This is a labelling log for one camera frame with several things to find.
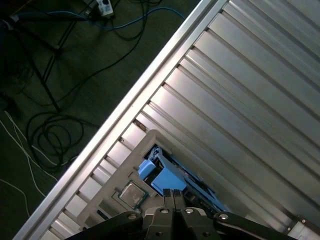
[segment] screw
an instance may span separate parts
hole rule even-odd
[[[194,212],[193,209],[191,208],[187,208],[186,210],[184,210],[187,214],[192,214]]]
[[[160,212],[161,212],[162,214],[167,214],[167,213],[169,212],[169,209],[163,208],[163,209],[160,210]]]
[[[229,218],[227,214],[221,214],[219,217],[220,217],[222,220],[227,220],[227,219]]]
[[[133,219],[136,219],[136,218],[137,218],[137,216],[135,214],[128,215],[128,219],[130,219],[130,220],[133,220]]]

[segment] blue plastic object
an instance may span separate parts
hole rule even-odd
[[[212,205],[218,211],[227,211],[224,205],[217,199],[214,191],[208,188],[194,173],[188,171],[173,156],[169,161],[163,155],[163,150],[159,146],[154,146],[148,156],[139,166],[138,174],[145,180],[151,176],[149,183],[159,194],[163,195],[163,189],[178,189],[181,191],[190,190],[198,198]]]
[[[152,161],[144,160],[139,166],[138,174],[140,175],[141,179],[145,179],[155,168],[156,165]]]

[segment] blue cable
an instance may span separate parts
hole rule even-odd
[[[153,12],[156,12],[156,11],[159,11],[159,10],[168,10],[168,11],[171,11],[171,12],[174,12],[176,14],[178,14],[181,18],[183,19],[186,19],[180,12],[178,12],[177,10],[174,10],[173,8],[170,8],[170,7],[157,7],[157,8],[154,8],[150,11],[148,11],[146,14],[144,14],[143,16],[141,17],[138,17],[137,19],[135,20],[132,20],[124,25],[120,25],[120,26],[115,26],[115,27],[109,27],[109,26],[103,26],[99,23],[96,23],[96,22],[93,22],[89,19],[87,19],[86,17],[80,15],[80,14],[77,14],[77,13],[74,13],[74,12],[71,12],[71,11],[49,11],[47,12],[47,14],[69,14],[69,15],[74,15],[74,16],[77,16],[79,18],[82,18],[86,21],[88,21],[89,23],[99,27],[99,28],[102,28],[102,29],[108,29],[108,30],[114,30],[114,29],[122,29],[122,28],[125,28],[131,24],[134,24],[136,22],[139,22],[140,20],[142,20],[144,17],[148,16],[149,14],[153,13]],[[34,15],[34,14],[40,14],[40,15],[43,15],[45,13],[43,12],[22,12],[22,13],[18,13],[17,16],[24,16],[24,15]]]

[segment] power strip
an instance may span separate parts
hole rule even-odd
[[[102,17],[109,18],[114,15],[110,0],[96,0]]]

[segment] dark gray carpet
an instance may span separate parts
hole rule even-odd
[[[81,0],[39,0],[34,4],[44,11],[69,10],[79,12],[85,6]],[[163,0],[159,6],[176,9],[184,16],[188,16],[197,4],[197,0]],[[139,4],[130,0],[122,0],[115,10],[114,23],[115,25],[121,25],[140,17],[141,14]],[[78,91],[76,97],[73,94],[61,102],[62,112],[101,125],[182,22],[183,20],[177,14],[170,11],[163,10],[150,14],[144,34],[137,48],[119,64],[88,81]],[[119,30],[119,32],[132,36],[139,32],[141,24],[141,22],[138,22]],[[52,45],[57,44],[67,25],[68,23],[66,22],[25,24],[26,27],[39,34]],[[23,34],[22,37],[27,47],[31,50],[37,66],[44,71],[51,53],[36,44],[29,37]],[[100,29],[87,22],[77,23],[48,79],[48,86],[53,96],[59,99],[86,76],[116,61],[135,42],[136,40],[121,40],[114,32]],[[18,59],[20,62],[25,61],[21,49],[11,35],[5,36],[1,54],[1,64],[3,64],[4,55],[11,59]],[[0,79],[0,90],[6,92],[15,100],[17,109],[11,112],[11,114],[21,130],[25,131],[26,124],[33,115],[54,111],[52,106],[40,107],[28,100],[23,94],[15,94],[23,85],[12,84],[12,82],[14,82],[14,79],[11,78]],[[50,102],[35,75],[32,77],[29,86],[25,89],[25,93],[38,102]],[[0,120],[7,126],[9,132],[16,137],[14,129],[3,111],[0,111]],[[41,123],[43,120],[44,118],[39,119],[38,123]],[[71,131],[73,131],[73,136],[79,134],[76,128],[72,128]],[[95,131],[95,129],[86,128],[83,140],[68,153],[67,157],[79,153],[94,135]],[[25,192],[29,210],[33,212],[41,203],[43,197],[37,192],[33,184],[27,158],[2,126],[0,126],[0,139],[0,178]],[[54,180],[45,175],[36,166],[33,165],[32,169],[39,188],[45,194],[48,194],[55,184]],[[55,176],[59,178],[63,172],[61,171],[55,174]],[[28,219],[24,199],[21,193],[2,182],[0,182],[0,191],[0,235],[1,239],[12,239]]]

